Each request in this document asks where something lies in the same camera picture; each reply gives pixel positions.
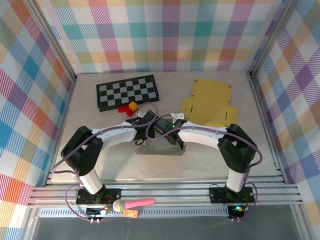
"toy microphone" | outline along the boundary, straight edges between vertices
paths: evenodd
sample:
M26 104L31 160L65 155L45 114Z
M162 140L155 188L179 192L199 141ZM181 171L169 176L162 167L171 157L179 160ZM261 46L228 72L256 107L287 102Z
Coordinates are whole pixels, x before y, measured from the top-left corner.
M145 206L149 204L154 204L155 199L154 198L148 198L148 199L139 199L139 200L115 200L113 203L113 210L116 212L122 212L125 209L131 209L135 207Z

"yellow block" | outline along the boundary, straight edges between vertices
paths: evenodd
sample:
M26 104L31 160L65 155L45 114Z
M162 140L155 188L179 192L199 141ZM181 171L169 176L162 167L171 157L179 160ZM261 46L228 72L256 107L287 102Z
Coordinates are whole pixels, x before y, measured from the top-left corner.
M238 122L238 109L230 106L231 95L230 84L198 78L191 97L183 99L180 111L194 124L228 127Z
M130 108L132 111L135 111L135 110L137 110L138 105L137 105L134 101L132 101L132 102L129 103L129 108Z

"checkerboard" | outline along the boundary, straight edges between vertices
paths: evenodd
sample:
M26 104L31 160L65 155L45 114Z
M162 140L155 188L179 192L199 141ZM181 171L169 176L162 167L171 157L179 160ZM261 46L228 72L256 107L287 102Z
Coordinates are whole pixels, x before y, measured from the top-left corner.
M159 101L153 75L97 84L96 94L100 112L116 109L131 102L139 105Z

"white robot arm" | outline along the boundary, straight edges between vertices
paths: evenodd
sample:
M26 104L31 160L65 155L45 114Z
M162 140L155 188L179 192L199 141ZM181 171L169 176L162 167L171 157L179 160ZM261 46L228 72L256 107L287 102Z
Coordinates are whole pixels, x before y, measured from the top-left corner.
M106 194L106 187L94 168L100 151L123 142L144 141L147 127L139 127L139 125L150 122L154 116L152 111L148 111L143 117L129 119L117 125L117 129L111 129L97 135L88 142L85 149L80 148L66 160L66 163L79 175L84 188L94 198L94 202L98 203ZM85 126L80 127L62 150L61 156L65 157L84 139L101 131L102 129L90 130ZM183 144L187 142L219 149L230 168L226 188L233 193L239 193L244 187L247 169L256 151L226 134L215 133L216 131L231 132L255 145L239 126L232 124L230 127L216 128L193 124L181 119L171 123L163 118L158 118L149 128L148 134L154 136L155 131L162 135L170 131L171 133L166 135L166 139L170 144L179 144L181 149Z

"marble surface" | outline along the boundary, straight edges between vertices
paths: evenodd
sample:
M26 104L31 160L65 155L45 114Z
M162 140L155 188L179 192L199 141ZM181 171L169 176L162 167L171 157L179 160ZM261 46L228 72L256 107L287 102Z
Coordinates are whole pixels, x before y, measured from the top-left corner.
M194 80L206 78L231 84L231 105L238 108L238 125L258 145L263 155L260 165L252 168L251 176L273 176L276 169L258 114L246 73L237 71L193 71L153 73L80 74L75 84L59 155L62 148L80 126L100 129L118 125L128 119L117 110L99 112L96 84L153 74L160 101L155 102L159 115L178 113L183 98L191 95ZM188 143L183 156L139 155L133 142L107 148L100 153L95 169L102 180L152 178L220 178L227 177L229 168L219 150L196 143ZM58 170L70 169L63 163ZM54 174L54 182L73 182L70 174Z

